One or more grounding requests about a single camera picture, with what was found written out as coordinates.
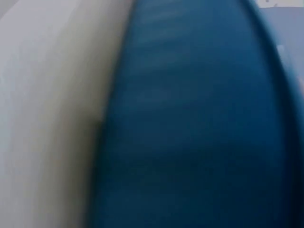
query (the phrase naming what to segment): blue upholstery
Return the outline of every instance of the blue upholstery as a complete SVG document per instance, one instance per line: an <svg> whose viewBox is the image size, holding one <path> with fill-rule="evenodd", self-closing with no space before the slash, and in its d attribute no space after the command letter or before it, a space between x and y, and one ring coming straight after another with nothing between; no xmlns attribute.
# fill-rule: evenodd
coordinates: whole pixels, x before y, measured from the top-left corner
<svg viewBox="0 0 304 228"><path fill-rule="evenodd" d="M289 227L293 129L240 2L137 1L96 162L91 227Z"/></svg>

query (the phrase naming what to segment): white surface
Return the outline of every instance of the white surface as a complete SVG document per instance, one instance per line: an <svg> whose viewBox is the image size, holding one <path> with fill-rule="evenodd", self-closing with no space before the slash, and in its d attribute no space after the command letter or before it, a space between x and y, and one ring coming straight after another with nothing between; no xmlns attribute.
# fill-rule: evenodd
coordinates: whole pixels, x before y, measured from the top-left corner
<svg viewBox="0 0 304 228"><path fill-rule="evenodd" d="M19 0L0 19L0 226L77 228L132 0Z"/></svg>
<svg viewBox="0 0 304 228"><path fill-rule="evenodd" d="M0 1L0 19L18 0L1 0Z"/></svg>
<svg viewBox="0 0 304 228"><path fill-rule="evenodd" d="M256 0L261 8L304 7L304 0Z"/></svg>

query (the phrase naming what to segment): blue fabric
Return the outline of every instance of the blue fabric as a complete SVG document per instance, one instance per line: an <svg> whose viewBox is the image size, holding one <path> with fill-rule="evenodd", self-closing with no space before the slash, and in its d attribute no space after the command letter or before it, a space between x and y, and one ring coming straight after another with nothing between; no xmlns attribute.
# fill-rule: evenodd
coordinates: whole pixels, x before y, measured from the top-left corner
<svg viewBox="0 0 304 228"><path fill-rule="evenodd" d="M91 227L288 227L282 115L239 2L137 1Z"/></svg>

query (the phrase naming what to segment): wall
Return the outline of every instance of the wall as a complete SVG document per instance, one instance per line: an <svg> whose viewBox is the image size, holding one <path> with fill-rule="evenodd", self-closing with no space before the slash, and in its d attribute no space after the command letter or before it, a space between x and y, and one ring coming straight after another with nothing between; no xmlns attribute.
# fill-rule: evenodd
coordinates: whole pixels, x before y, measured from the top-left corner
<svg viewBox="0 0 304 228"><path fill-rule="evenodd" d="M0 225L77 228L132 0L19 0L0 19Z"/></svg>

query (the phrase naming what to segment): blue cushion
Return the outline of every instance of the blue cushion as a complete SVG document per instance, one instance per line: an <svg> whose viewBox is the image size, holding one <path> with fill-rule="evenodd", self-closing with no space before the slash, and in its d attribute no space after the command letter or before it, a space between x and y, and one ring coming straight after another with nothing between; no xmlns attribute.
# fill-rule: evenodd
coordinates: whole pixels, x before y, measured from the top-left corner
<svg viewBox="0 0 304 228"><path fill-rule="evenodd" d="M289 113L254 10L240 2L137 1L98 151L91 227L288 227Z"/></svg>

